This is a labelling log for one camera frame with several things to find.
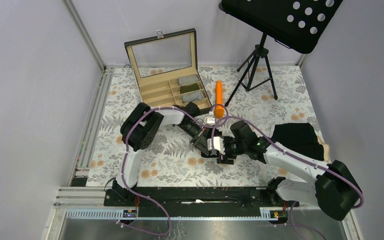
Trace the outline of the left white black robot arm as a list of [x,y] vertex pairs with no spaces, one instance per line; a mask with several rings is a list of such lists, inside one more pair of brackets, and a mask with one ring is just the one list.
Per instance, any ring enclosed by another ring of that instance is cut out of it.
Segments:
[[211,131],[194,119],[208,112],[208,109],[201,110],[193,102],[187,103],[186,106],[174,105],[153,109],[144,102],[139,103],[120,128],[126,151],[120,162],[120,172],[111,187],[115,198],[124,206],[134,202],[135,192],[132,189],[138,182],[140,158],[153,142],[161,126],[178,126],[191,137],[192,146],[201,152],[201,156],[210,158],[208,139]]

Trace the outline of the grey striped underwear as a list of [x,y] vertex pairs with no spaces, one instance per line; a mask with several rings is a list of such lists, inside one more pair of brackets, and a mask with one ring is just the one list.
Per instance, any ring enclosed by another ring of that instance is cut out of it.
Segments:
[[201,91],[194,91],[192,93],[188,93],[182,96],[182,102],[187,104],[189,102],[199,101],[204,99],[205,96]]

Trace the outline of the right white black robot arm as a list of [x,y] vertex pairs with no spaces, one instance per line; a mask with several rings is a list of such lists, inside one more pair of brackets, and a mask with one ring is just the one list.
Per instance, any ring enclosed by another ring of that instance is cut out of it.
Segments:
[[211,132],[207,140],[211,153],[222,160],[238,155],[287,170],[301,178],[294,181],[277,177],[268,183],[267,201],[279,206],[296,201],[319,207],[327,216],[342,221],[348,213],[364,202],[363,193],[348,167],[341,161],[316,160],[291,150],[266,135],[257,136],[249,122],[239,120],[230,130],[234,137],[217,136]]

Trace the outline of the black underwear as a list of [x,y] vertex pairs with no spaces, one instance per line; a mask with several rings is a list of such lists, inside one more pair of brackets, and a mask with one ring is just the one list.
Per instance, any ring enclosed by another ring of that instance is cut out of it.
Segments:
[[211,134],[211,130],[206,130],[196,144],[203,158],[217,158],[220,153],[224,153],[223,138],[220,136],[212,137]]

